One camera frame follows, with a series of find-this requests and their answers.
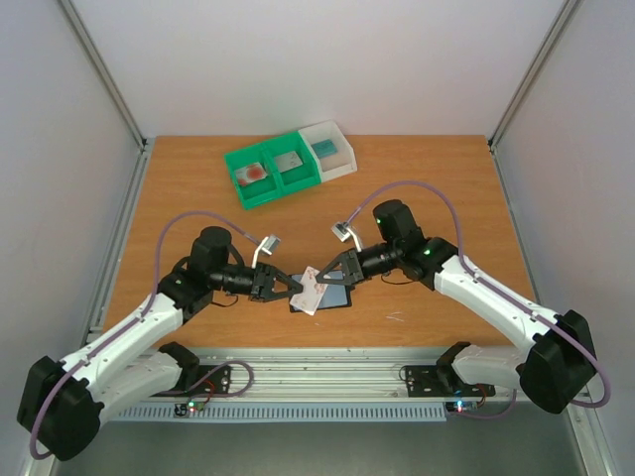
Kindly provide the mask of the cherry blossom card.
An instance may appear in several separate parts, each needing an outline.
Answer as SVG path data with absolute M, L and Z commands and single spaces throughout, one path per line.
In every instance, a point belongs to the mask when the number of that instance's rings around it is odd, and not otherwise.
M 290 299 L 290 306 L 308 315 L 314 315 L 327 290 L 327 284 L 317 281 L 319 270 L 307 266 L 300 279 L 303 290 L 293 295 Z
M 283 174 L 303 165 L 303 160 L 296 151 L 286 152 L 274 157 L 277 170 Z

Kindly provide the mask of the black leather card holder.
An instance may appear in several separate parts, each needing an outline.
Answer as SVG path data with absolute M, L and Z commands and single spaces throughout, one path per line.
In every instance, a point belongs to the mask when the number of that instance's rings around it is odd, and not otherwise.
M 300 282 L 302 278 L 302 274 L 294 274 L 291 275 L 292 278 L 296 282 Z M 353 287 L 348 286 L 334 286 L 330 285 L 326 289 L 325 294 L 323 295 L 317 311 L 329 310 L 334 308 L 344 308 L 352 306 L 352 297 L 351 292 Z M 289 310 L 291 313 L 302 312 L 300 309 L 289 305 Z

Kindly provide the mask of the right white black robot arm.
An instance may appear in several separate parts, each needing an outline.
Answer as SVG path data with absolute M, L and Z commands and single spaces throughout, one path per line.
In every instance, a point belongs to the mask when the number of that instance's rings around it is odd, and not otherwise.
M 510 349 L 469 342 L 450 347 L 436 363 L 444 392 L 456 395 L 469 385 L 522 391 L 537 407 L 561 413 L 596 375 L 586 319 L 563 314 L 511 291 L 460 255 L 441 237 L 425 236 L 410 208 L 398 199 L 373 210 L 382 241 L 340 253 L 317 273 L 317 282 L 354 287 L 394 270 L 433 292 L 462 304 L 501 332 Z

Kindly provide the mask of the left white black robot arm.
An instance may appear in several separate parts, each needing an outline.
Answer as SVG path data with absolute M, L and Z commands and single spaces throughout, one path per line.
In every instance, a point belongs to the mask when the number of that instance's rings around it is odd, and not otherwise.
M 61 360 L 44 356 L 31 366 L 17 411 L 18 423 L 30 434 L 31 456 L 69 460 L 125 408 L 171 390 L 178 395 L 193 392 L 200 371 L 185 348 L 170 344 L 143 364 L 134 361 L 212 305 L 214 293 L 270 302 L 302 289 L 275 266 L 258 259 L 245 264 L 227 229 L 202 229 L 189 255 L 158 278 L 127 317 Z

